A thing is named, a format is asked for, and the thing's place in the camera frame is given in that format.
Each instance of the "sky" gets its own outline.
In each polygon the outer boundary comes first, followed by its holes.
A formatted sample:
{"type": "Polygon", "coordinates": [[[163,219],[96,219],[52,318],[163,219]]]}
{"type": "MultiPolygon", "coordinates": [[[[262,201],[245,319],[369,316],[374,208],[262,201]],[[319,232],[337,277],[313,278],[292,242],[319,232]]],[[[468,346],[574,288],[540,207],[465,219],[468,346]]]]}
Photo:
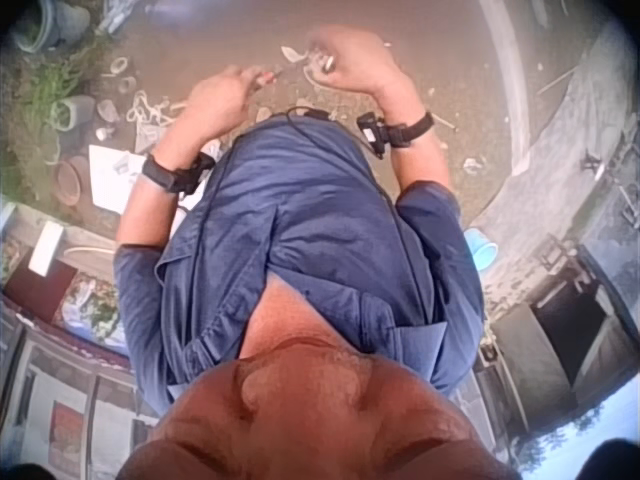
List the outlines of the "sky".
{"type": "Polygon", "coordinates": [[[563,427],[567,437],[565,443],[556,450],[547,451],[542,465],[532,473],[525,473],[524,480],[574,479],[589,455],[605,440],[625,438],[640,442],[639,378],[640,375],[636,375],[606,399],[598,423],[582,435],[578,435],[571,424],[563,427]]]}

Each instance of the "blue cup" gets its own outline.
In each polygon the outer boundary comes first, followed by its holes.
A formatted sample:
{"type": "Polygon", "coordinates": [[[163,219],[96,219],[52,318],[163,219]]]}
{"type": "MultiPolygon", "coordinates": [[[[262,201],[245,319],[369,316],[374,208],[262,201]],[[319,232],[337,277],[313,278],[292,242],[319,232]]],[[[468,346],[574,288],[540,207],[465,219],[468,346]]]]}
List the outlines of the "blue cup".
{"type": "Polygon", "coordinates": [[[484,233],[477,228],[470,228],[464,232],[464,239],[467,241],[473,263],[476,270],[481,272],[491,266],[498,256],[498,245],[489,240],[484,233]]]}

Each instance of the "shirt sleeve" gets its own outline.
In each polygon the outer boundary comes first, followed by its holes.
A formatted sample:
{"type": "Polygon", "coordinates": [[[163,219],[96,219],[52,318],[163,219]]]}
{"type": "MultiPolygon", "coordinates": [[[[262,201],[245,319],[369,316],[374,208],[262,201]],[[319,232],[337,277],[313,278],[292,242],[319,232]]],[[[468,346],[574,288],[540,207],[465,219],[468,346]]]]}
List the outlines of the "shirt sleeve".
{"type": "Polygon", "coordinates": [[[460,227],[453,194],[435,182],[416,182],[396,202],[416,232],[434,283],[434,318],[447,328],[431,384],[449,394],[473,366],[483,334],[484,301],[473,258],[460,227]]]}
{"type": "Polygon", "coordinates": [[[160,328],[162,285],[154,271],[161,255],[151,247],[122,246],[114,258],[129,360],[144,399],[159,414],[171,406],[167,388],[172,375],[160,328]]]}

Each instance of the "man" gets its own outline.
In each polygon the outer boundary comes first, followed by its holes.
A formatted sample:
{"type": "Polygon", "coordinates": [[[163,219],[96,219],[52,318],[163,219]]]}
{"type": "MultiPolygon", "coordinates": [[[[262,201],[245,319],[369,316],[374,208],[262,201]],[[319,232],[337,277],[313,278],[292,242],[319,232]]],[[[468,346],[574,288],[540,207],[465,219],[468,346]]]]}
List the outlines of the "man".
{"type": "Polygon", "coordinates": [[[234,143],[169,242],[162,178],[246,119],[260,70],[195,87],[118,232],[131,362],[168,411],[121,476],[511,478],[442,395],[471,368],[483,302],[425,107],[377,36],[313,42],[335,59],[316,80],[372,95],[387,125],[426,125],[392,151],[402,194],[389,202],[339,126],[276,116],[234,143]]]}

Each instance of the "blue shirt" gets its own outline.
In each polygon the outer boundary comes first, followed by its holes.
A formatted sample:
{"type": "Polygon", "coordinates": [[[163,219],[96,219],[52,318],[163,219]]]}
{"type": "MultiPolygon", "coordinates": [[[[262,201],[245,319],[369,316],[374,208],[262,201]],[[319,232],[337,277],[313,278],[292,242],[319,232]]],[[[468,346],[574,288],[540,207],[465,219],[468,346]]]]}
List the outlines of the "blue shirt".
{"type": "Polygon", "coordinates": [[[116,253],[131,363],[158,413],[237,358],[268,272],[357,350],[445,394],[471,368],[483,300],[453,195],[418,182],[394,206],[339,126],[292,121],[274,117],[235,142],[164,252],[116,253]]]}

